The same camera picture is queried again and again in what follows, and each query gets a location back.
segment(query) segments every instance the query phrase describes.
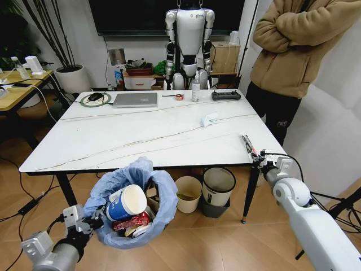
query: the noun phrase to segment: blue paper cup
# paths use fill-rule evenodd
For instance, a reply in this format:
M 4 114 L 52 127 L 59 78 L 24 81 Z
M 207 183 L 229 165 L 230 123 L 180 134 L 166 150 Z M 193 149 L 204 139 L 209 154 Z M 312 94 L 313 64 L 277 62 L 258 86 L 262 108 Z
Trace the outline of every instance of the blue paper cup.
M 113 201 L 107 207 L 107 217 L 111 221 L 124 220 L 144 212 L 146 208 L 147 198 L 142 188 L 129 185 L 116 192 Z

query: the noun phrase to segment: laptop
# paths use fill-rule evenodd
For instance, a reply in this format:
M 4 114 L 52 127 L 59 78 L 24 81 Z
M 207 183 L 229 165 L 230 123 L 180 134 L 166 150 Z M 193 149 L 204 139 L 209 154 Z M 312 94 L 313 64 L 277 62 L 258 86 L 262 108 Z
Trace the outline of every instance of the laptop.
M 120 93 L 113 102 L 114 108 L 126 107 L 156 107 L 157 93 Z

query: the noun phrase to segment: black tv screen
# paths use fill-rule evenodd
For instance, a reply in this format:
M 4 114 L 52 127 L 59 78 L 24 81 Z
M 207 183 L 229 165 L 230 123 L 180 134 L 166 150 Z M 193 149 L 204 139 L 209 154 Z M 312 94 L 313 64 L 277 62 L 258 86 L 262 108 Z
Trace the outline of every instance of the black tv screen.
M 100 36 L 165 36 L 165 14 L 177 0 L 89 0 Z M 204 0 L 215 12 L 212 35 L 238 31 L 244 0 Z

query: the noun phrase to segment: remote controller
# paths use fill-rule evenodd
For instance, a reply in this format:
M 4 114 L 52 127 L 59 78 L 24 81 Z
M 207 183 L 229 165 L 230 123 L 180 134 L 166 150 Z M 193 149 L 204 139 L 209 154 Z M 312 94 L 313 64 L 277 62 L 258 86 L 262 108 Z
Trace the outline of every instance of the remote controller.
M 241 95 L 236 92 L 213 92 L 212 93 L 212 100 L 239 100 Z

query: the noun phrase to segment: tan jacket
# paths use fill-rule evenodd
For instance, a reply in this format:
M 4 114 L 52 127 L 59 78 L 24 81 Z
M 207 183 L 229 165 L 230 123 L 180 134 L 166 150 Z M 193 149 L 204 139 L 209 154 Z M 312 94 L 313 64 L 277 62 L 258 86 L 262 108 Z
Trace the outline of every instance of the tan jacket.
M 361 0 L 311 0 L 298 13 L 303 2 L 273 1 L 254 32 L 264 50 L 250 75 L 260 88 L 296 98 L 307 94 L 323 56 L 361 14 Z

